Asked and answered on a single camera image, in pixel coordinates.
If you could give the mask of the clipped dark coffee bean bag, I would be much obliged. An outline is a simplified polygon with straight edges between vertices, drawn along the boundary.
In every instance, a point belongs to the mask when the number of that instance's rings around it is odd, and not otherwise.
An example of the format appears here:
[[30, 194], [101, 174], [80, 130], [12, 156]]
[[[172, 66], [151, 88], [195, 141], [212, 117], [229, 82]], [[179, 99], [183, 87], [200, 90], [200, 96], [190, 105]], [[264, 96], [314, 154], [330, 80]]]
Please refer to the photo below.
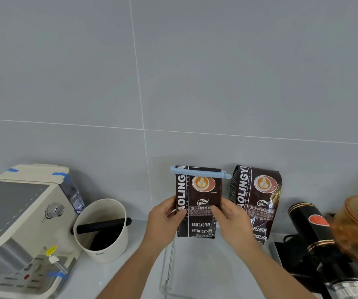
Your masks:
[[[221, 171], [221, 169], [194, 166], [175, 166], [192, 170]], [[186, 210], [186, 216], [177, 229], [177, 237], [215, 238], [216, 219], [211, 206], [220, 207], [222, 179], [175, 175], [176, 210]]]

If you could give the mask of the clear acrylic stand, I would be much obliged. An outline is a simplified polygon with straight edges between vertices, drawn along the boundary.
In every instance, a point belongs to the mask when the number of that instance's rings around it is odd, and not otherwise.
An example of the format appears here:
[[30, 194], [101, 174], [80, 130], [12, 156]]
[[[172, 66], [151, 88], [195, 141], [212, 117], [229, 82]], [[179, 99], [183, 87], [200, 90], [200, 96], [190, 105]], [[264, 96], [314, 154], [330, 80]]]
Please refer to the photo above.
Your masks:
[[166, 247], [164, 299], [265, 299], [251, 272], [220, 234], [178, 238]]

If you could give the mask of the person's left forearm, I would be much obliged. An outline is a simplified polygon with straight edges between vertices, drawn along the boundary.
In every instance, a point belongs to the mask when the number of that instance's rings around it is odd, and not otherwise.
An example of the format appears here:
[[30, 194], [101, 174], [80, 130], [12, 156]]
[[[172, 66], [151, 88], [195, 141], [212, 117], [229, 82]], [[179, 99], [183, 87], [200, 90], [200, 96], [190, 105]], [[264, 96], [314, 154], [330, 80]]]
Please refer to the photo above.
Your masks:
[[162, 248], [141, 243], [96, 299], [141, 299], [147, 279]]

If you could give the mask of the sealed dark coffee bean bag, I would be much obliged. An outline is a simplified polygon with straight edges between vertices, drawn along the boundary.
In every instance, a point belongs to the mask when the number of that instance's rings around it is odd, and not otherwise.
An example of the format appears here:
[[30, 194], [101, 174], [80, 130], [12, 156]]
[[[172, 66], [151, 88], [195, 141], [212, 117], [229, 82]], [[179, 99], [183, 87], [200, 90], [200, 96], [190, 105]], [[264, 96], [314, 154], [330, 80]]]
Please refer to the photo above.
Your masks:
[[229, 189], [229, 200], [244, 209], [251, 219], [256, 241], [270, 236], [282, 188], [279, 171], [237, 165]]

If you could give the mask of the person's right forearm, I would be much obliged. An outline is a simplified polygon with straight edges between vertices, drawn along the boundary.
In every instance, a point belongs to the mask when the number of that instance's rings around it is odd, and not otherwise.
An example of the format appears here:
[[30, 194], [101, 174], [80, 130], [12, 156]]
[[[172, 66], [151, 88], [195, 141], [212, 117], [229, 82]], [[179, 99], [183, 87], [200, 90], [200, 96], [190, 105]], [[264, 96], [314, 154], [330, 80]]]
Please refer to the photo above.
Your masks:
[[241, 243], [235, 251], [252, 273], [265, 299], [317, 299], [257, 243]]

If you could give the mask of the light blue bag sealing clip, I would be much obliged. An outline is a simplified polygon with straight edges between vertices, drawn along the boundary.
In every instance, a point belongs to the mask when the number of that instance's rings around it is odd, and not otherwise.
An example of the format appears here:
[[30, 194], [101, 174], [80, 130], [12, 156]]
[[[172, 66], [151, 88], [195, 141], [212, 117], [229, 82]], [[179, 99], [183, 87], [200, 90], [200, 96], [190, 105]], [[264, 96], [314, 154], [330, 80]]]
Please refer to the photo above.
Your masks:
[[178, 175], [189, 175], [189, 176], [204, 176], [218, 179], [231, 179], [232, 176], [226, 171], [205, 171], [205, 170], [192, 170], [184, 167], [176, 168], [175, 166], [170, 167], [170, 171]]

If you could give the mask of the cream knock box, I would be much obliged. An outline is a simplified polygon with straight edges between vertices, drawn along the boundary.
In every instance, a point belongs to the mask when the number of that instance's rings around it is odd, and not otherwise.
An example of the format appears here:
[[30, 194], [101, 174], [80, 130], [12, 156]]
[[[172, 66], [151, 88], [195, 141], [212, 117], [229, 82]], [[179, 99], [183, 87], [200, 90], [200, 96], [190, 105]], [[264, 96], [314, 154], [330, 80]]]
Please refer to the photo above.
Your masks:
[[94, 262], [110, 263], [125, 252], [131, 223], [119, 201], [101, 199], [81, 212], [70, 232]]

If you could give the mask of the black coffee grinder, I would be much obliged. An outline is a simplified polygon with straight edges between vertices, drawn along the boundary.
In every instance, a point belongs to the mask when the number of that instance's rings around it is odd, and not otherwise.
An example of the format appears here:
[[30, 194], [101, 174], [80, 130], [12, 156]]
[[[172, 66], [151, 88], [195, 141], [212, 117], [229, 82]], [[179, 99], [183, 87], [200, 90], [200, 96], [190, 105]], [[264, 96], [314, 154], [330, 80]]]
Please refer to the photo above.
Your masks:
[[336, 246], [318, 208], [300, 202], [288, 215], [296, 234], [274, 234], [268, 245], [273, 259], [315, 299], [358, 299], [358, 262]]

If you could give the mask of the person's right hand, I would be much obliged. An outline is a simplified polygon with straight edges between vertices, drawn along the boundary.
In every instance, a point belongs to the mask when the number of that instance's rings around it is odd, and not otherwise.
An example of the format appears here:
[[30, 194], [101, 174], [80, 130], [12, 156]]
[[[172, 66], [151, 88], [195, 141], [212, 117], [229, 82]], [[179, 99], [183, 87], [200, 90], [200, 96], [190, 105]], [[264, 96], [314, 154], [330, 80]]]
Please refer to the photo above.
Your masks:
[[226, 215], [226, 221], [217, 221], [221, 234], [236, 253], [259, 249], [260, 246], [252, 232], [251, 219], [246, 211], [225, 198], [221, 199], [219, 208]]

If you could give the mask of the person's left hand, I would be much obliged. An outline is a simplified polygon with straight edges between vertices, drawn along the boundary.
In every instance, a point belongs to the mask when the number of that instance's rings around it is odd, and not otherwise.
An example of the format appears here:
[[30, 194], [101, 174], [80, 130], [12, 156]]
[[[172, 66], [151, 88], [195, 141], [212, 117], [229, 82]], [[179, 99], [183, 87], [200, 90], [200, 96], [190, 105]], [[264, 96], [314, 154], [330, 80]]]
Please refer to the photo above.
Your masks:
[[170, 213], [176, 211], [176, 196], [164, 200], [149, 212], [142, 245], [161, 253], [174, 239], [182, 221], [171, 221]]

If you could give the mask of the cream espresso machine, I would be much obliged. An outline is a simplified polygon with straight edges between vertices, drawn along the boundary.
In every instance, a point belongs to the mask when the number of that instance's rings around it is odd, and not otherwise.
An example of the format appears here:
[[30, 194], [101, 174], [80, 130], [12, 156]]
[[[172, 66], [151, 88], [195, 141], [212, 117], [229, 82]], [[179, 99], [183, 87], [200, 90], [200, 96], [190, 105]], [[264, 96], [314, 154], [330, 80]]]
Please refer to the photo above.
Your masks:
[[68, 167], [0, 174], [0, 299], [57, 299], [82, 252], [71, 229], [84, 208]]

